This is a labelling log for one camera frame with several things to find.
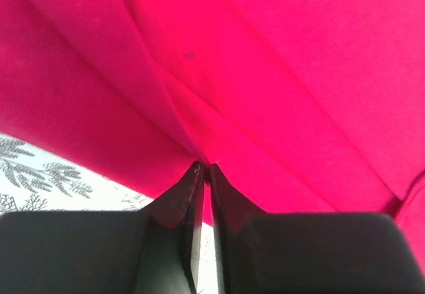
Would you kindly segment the red t shirt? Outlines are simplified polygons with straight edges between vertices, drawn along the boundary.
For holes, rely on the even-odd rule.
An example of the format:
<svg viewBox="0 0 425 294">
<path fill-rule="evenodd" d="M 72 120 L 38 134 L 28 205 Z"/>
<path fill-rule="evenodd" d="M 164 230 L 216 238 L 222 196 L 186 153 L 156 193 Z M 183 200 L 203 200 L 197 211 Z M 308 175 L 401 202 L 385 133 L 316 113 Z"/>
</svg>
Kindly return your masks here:
<svg viewBox="0 0 425 294">
<path fill-rule="evenodd" d="M 392 214 L 424 261 L 424 0 L 1 0 L 1 130 L 155 196 Z"/>
</svg>

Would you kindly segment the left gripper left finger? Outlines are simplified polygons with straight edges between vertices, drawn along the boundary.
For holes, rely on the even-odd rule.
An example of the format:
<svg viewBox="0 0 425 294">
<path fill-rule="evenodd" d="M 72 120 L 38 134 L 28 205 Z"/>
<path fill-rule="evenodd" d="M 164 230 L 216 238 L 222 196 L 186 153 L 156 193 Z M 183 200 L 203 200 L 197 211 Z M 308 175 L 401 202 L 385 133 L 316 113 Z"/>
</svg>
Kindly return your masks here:
<svg viewBox="0 0 425 294">
<path fill-rule="evenodd" d="M 195 293 L 204 166 L 138 211 L 1 216 L 2 293 Z"/>
</svg>

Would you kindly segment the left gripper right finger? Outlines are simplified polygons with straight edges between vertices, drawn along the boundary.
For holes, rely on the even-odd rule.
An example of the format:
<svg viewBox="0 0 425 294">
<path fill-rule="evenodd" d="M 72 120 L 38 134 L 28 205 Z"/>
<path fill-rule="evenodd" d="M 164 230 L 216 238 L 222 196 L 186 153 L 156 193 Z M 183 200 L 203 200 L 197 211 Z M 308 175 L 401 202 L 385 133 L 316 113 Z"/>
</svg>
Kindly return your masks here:
<svg viewBox="0 0 425 294">
<path fill-rule="evenodd" d="M 272 214 L 209 169 L 220 293 L 423 293 L 402 232 L 375 212 Z"/>
</svg>

